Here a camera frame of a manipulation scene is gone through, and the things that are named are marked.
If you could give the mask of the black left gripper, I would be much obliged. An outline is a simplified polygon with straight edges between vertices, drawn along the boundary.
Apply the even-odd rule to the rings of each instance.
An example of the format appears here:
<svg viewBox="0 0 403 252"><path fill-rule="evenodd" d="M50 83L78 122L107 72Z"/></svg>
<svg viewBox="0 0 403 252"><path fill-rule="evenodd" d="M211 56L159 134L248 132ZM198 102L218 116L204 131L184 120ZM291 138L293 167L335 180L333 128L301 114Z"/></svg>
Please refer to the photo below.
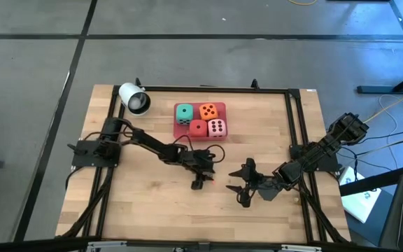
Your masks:
<svg viewBox="0 0 403 252"><path fill-rule="evenodd" d="M192 190L201 190L204 181L213 181L214 158L215 154L208 149L186 150L179 155L179 162L184 168L203 175L203 178L197 176L192 182Z"/></svg>

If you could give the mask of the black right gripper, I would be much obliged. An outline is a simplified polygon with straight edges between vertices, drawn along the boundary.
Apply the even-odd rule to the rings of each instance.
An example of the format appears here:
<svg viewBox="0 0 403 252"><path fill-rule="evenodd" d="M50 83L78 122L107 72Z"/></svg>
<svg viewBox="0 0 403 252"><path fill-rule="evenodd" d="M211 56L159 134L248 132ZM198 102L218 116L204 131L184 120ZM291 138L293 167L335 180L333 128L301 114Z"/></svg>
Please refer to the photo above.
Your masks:
<svg viewBox="0 0 403 252"><path fill-rule="evenodd" d="M256 172L256 164L253 158L247 158L241 165L240 170L229 173L229 176L244 177L246 182L245 189L241 186L227 185L226 188L236 192L248 193L246 198L250 201L255 193L258 193L264 201L272 201L284 189L282 182L276 176L265 176Z"/></svg>

